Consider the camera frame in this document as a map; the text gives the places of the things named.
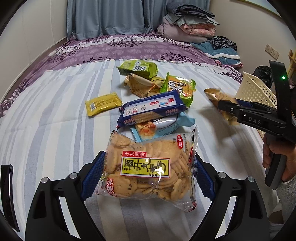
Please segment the person right hand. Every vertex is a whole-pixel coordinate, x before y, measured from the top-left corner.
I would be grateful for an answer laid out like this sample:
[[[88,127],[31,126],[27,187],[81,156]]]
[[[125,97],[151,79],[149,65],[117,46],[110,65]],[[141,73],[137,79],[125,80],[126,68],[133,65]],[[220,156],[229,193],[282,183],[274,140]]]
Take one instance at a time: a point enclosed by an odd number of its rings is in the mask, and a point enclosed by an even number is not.
[[[271,153],[281,154],[287,157],[286,167],[282,174],[281,180],[287,182],[291,180],[296,173],[295,167],[295,144],[289,144],[288,142],[277,142],[271,141],[270,144],[267,143],[267,136],[264,135],[263,138],[263,162],[262,166],[264,168],[269,168],[271,164]]]

